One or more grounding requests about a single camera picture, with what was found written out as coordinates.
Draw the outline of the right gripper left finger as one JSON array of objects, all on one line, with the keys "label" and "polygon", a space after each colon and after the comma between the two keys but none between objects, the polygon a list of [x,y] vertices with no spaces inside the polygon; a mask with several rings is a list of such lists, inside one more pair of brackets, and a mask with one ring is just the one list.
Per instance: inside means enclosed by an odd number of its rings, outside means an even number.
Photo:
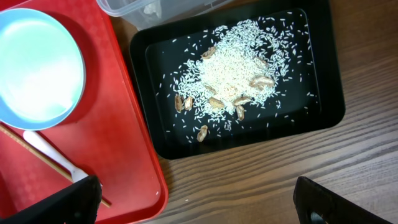
[{"label": "right gripper left finger", "polygon": [[1,220],[1,224],[94,224],[102,199],[99,179],[89,175]]}]

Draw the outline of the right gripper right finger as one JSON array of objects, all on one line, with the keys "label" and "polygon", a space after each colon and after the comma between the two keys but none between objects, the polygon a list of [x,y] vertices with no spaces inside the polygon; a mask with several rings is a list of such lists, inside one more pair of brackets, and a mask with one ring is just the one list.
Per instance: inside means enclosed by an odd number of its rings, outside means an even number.
[{"label": "right gripper right finger", "polygon": [[301,224],[391,224],[304,176],[296,181],[293,201]]}]

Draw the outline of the wooden chopstick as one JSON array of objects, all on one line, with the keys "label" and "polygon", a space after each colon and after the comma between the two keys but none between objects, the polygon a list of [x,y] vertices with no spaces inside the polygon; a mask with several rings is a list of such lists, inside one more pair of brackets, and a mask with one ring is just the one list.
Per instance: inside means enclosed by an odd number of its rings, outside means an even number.
[{"label": "wooden chopstick", "polygon": [[[17,210],[25,209],[75,183],[66,168],[30,145],[23,138],[23,133],[24,131],[16,131],[1,123],[1,147],[4,149],[1,153],[1,172],[9,197]],[[88,175],[94,174],[61,154]]]}]

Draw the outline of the large light blue plate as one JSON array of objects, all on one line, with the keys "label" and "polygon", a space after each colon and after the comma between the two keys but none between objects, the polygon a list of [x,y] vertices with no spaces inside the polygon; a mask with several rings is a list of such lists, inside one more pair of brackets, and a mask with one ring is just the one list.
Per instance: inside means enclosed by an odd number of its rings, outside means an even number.
[{"label": "large light blue plate", "polygon": [[83,96],[86,68],[71,33],[28,8],[1,12],[1,121],[23,130],[60,124]]}]

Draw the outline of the food scraps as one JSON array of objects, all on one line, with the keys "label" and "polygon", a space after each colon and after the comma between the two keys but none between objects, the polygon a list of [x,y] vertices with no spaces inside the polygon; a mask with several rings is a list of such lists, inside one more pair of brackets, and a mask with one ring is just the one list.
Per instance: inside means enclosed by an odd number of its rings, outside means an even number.
[{"label": "food scraps", "polygon": [[196,144],[277,126],[320,109],[307,15],[290,9],[153,44],[167,140]]}]

